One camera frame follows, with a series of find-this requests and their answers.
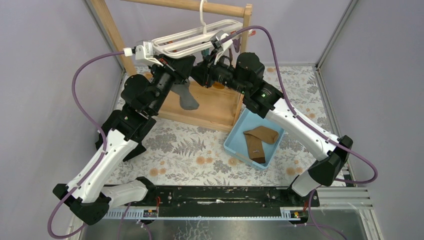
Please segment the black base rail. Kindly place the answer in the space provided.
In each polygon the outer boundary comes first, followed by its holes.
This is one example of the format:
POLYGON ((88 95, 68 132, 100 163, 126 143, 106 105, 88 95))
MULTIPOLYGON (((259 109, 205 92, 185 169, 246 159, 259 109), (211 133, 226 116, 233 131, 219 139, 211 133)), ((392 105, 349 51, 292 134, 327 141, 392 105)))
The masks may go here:
POLYGON ((319 207, 318 194, 298 196, 286 187, 259 186, 173 186, 149 189, 135 207, 152 207, 159 217, 281 217, 282 210, 301 212, 319 207))

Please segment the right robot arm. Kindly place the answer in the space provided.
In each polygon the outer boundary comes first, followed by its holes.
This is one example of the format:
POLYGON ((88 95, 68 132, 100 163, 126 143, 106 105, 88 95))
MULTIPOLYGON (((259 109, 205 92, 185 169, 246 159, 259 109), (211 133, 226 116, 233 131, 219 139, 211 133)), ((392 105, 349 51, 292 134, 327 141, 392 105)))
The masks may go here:
POLYGON ((347 135, 329 133, 297 112, 281 90, 264 80, 264 72, 259 57, 244 52, 237 57, 235 66, 209 55, 192 68, 190 76, 203 87, 220 83, 242 94, 242 102, 249 111, 279 125, 315 157, 316 161, 293 180, 286 193, 287 201, 299 206, 313 189, 332 185, 347 162, 353 140, 347 135))

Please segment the light blue plastic basket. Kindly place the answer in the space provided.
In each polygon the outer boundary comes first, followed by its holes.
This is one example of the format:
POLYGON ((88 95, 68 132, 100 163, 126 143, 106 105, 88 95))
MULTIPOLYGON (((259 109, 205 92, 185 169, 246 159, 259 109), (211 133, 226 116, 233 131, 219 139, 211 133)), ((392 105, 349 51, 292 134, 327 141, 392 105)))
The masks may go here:
POLYGON ((262 171, 269 167, 284 134, 276 123, 245 109, 223 146, 229 155, 262 171))

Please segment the mustard yellow sock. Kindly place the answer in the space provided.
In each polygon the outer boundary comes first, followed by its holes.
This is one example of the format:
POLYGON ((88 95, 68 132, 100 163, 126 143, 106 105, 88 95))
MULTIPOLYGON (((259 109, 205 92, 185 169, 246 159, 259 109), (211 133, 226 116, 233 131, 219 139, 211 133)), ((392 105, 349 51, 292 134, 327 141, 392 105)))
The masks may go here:
POLYGON ((222 85, 222 84, 221 84, 221 83, 219 83, 219 82, 214 82, 214 83, 212 84, 212 87, 214 87, 214 88, 216 88, 216 89, 218 89, 218 90, 225 89, 225 86, 224 86, 224 85, 222 85))

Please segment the wooden clothes rack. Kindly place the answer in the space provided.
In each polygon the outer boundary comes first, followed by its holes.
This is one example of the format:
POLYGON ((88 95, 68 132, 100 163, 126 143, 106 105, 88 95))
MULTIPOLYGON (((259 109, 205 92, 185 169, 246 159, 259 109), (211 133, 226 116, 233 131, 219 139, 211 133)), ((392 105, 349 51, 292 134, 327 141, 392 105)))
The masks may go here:
MULTIPOLYGON (((200 13, 200 1, 141 0, 140 4, 200 13)), ((246 7, 238 7, 206 2, 203 19, 207 25, 221 20, 235 20, 242 23, 242 27, 247 27, 250 24, 250 17, 246 16, 246 14, 251 14, 251 12, 252 6, 250 4, 246 5, 246 7)), ((134 55, 129 57, 122 56, 120 60, 124 71, 129 76, 136 74, 136 67, 133 63, 135 61, 134 55)), ((177 94, 171 93, 165 98, 163 107, 158 112, 159 117, 212 130, 229 132, 240 116, 242 95, 236 92, 231 93, 226 88, 213 88, 212 92, 208 93, 206 87, 202 87, 194 80, 190 81, 189 89, 193 91, 192 96, 199 103, 198 109, 183 110, 179 104, 177 94)))

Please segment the brown sock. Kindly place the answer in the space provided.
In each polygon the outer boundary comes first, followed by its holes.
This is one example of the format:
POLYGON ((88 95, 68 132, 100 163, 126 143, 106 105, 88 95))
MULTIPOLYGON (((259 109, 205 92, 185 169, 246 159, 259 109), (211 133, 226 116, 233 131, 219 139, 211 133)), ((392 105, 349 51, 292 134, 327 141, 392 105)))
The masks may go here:
POLYGON ((265 126, 258 126, 254 129, 243 132, 246 140, 247 152, 249 158, 258 163, 265 164, 266 156, 263 143, 273 145, 279 138, 279 133, 265 126))

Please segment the grey sock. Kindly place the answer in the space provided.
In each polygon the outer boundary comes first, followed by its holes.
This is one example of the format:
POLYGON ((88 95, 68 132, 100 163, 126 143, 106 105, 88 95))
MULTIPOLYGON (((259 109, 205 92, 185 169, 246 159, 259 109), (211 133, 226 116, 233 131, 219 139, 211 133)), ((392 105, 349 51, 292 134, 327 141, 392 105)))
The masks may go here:
POLYGON ((183 110, 193 111, 199 108, 199 103, 190 93, 190 82, 184 84, 174 84, 171 91, 179 96, 179 104, 183 110))

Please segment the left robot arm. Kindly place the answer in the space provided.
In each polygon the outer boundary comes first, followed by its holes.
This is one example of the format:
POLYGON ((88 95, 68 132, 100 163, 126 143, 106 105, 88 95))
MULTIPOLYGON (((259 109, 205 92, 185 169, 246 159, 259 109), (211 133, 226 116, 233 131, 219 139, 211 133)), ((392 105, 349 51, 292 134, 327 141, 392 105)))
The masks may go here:
POLYGON ((195 59, 193 55, 171 58, 161 54, 159 62, 150 67, 152 79, 130 76, 120 95, 124 105, 102 125, 93 158, 69 183, 54 187, 53 194, 85 224, 96 224, 121 205, 154 202, 153 184, 144 177, 121 185, 106 186, 106 181, 121 162, 145 152, 142 141, 155 125, 155 116, 171 88, 188 80, 195 59))

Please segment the white plastic clip hanger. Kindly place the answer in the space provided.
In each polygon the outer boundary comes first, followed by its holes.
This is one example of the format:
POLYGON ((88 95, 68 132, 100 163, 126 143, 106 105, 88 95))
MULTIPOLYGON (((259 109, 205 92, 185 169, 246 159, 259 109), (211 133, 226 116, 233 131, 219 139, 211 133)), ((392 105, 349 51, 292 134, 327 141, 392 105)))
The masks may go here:
POLYGON ((204 21, 204 5, 206 2, 206 0, 202 0, 199 4, 201 26, 153 39, 151 42, 154 48, 154 55, 164 54, 174 59, 186 57, 212 48, 212 37, 219 31, 230 35, 242 28, 243 24, 233 19, 224 19, 206 24, 204 21))

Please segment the teal clothes clip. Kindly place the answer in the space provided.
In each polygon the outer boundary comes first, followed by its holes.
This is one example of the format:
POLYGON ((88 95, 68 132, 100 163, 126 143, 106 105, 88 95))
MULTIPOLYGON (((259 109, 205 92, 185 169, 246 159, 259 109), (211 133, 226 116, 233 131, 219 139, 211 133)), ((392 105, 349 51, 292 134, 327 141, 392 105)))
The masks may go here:
POLYGON ((201 51, 201 55, 203 58, 207 57, 210 54, 210 50, 209 49, 204 49, 201 51))

